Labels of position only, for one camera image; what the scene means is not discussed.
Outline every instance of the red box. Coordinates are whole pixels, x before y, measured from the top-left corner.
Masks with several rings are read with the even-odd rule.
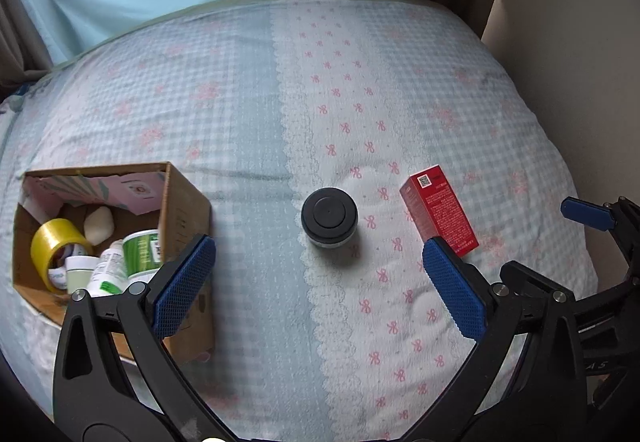
[[[423,242],[441,236],[459,257],[478,247],[469,220],[439,165],[409,177],[400,194]]]

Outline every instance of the yellow tape roll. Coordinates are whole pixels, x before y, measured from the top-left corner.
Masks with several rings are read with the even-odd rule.
[[[31,260],[33,260],[33,265],[35,265],[47,289],[56,294],[64,294],[64,292],[56,289],[51,284],[48,270],[53,255],[56,254],[60,247],[64,247],[67,244],[80,244],[87,250],[89,255],[94,252],[92,245],[80,234],[76,226],[65,218],[54,218],[49,222],[45,222],[36,231],[31,241]]]

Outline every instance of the white plastic bottle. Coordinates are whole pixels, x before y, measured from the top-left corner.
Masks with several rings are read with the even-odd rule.
[[[100,297],[121,294],[128,286],[122,240],[117,240],[100,255],[86,289],[91,297]]]

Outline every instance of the beige wall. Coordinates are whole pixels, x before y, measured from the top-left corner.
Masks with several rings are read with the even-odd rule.
[[[640,0],[496,0],[482,40],[595,203],[640,203]],[[587,231],[605,289],[626,266]]]

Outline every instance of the silver bolt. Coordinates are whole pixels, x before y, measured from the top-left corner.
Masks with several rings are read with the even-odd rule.
[[[81,301],[82,299],[84,299],[84,296],[86,296],[85,289],[78,289],[71,295],[71,299],[73,301]]]
[[[509,287],[503,283],[495,283],[491,289],[497,296],[506,296],[509,294]]]
[[[129,294],[133,294],[134,296],[136,296],[145,292],[145,289],[146,285],[144,281],[134,281],[131,285],[129,285]]]
[[[555,291],[553,296],[558,303],[564,303],[566,301],[566,294],[562,291]]]

